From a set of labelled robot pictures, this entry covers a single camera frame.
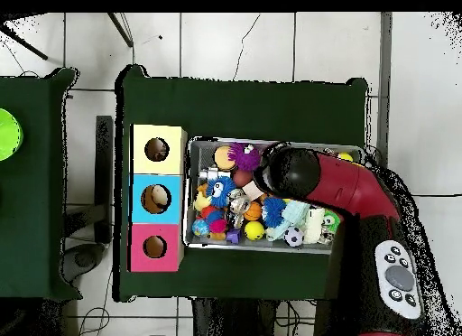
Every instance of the blue toy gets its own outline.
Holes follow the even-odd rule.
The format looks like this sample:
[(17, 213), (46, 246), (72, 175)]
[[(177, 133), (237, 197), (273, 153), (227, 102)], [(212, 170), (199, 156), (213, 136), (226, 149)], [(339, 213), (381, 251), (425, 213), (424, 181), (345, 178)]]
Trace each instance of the blue toy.
[(192, 224), (192, 232), (198, 237), (205, 237), (210, 230), (208, 229), (208, 224), (203, 219), (194, 220)]
[(208, 181), (206, 194), (212, 197), (211, 205), (224, 208), (227, 205), (227, 195), (236, 188), (236, 184), (229, 177), (218, 177)]
[(210, 212), (206, 217), (206, 223), (209, 225), (210, 223), (214, 222), (215, 220), (223, 219), (224, 212), (221, 210), (216, 210)]
[(264, 224), (269, 228), (277, 228), (282, 223), (282, 211), (285, 202), (279, 198), (268, 197), (263, 201), (262, 217)]

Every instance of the circular hole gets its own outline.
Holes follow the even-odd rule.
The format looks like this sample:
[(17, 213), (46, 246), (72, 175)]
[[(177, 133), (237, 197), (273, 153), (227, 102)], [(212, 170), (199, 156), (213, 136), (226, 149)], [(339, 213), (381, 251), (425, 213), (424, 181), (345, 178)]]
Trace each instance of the circular hole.
[(160, 162), (167, 158), (170, 148), (168, 144), (161, 138), (152, 138), (144, 147), (144, 153), (150, 161)]
[(158, 235), (148, 237), (143, 243), (143, 251), (148, 257), (163, 257), (167, 251), (167, 242)]
[(143, 190), (141, 204), (151, 214), (162, 214), (171, 204), (171, 194), (165, 186), (152, 184)]

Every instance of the white toy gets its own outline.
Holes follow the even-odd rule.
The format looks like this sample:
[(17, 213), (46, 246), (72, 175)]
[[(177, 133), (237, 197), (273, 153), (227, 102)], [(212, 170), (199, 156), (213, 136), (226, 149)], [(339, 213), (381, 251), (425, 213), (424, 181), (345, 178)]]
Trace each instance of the white toy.
[(303, 244), (303, 231), (296, 226), (290, 226), (284, 232), (284, 240), (290, 247), (298, 247)]
[(305, 238), (303, 244), (318, 243), (321, 236), (324, 209), (310, 209), (305, 220)]

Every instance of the blue fuzzy ball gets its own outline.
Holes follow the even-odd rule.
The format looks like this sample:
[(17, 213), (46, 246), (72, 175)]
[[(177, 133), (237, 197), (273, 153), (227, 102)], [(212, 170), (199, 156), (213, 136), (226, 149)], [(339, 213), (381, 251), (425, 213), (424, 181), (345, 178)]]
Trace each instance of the blue fuzzy ball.
[(223, 208), (227, 205), (227, 195), (236, 188), (236, 184), (229, 177), (218, 177), (208, 181), (206, 194), (212, 197), (210, 204), (215, 207)]
[(279, 198), (265, 198), (263, 201), (263, 221), (269, 228), (277, 228), (282, 223), (282, 211), (285, 209), (285, 202)]
[(215, 220), (219, 220), (223, 218), (223, 211), (212, 211), (206, 217), (206, 222), (209, 225)]

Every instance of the yellow ball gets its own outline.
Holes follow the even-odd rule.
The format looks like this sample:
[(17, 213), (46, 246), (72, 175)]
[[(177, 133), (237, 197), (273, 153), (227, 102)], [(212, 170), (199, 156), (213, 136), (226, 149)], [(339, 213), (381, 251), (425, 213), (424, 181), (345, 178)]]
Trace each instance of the yellow ball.
[(353, 157), (349, 153), (339, 153), (338, 158), (345, 159), (346, 161), (353, 162)]
[(245, 225), (245, 236), (248, 237), (250, 240), (258, 240), (263, 238), (264, 235), (264, 227), (262, 223), (254, 220), (252, 222), (248, 222)]

